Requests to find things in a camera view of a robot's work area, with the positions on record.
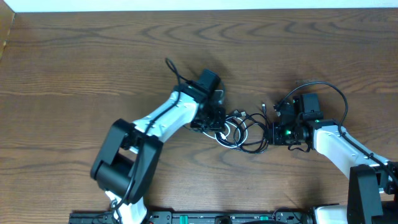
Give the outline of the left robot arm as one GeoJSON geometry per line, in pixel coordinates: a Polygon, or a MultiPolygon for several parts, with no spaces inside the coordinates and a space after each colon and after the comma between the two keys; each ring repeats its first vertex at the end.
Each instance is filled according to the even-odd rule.
{"type": "Polygon", "coordinates": [[[220,77],[204,70],[197,81],[176,85],[169,99],[147,116],[115,121],[90,171],[111,201],[110,223],[142,223],[144,194],[152,182],[164,143],[182,126],[197,132],[224,130],[220,77]]]}

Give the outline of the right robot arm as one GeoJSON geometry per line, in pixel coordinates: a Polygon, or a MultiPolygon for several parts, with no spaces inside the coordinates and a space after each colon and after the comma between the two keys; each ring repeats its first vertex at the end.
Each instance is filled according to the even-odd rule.
{"type": "Polygon", "coordinates": [[[274,105],[279,121],[266,138],[290,151],[307,145],[331,161],[349,180],[346,205],[314,207],[306,223],[397,223],[397,163],[379,156],[348,134],[342,123],[324,119],[316,94],[295,96],[274,105]]]}

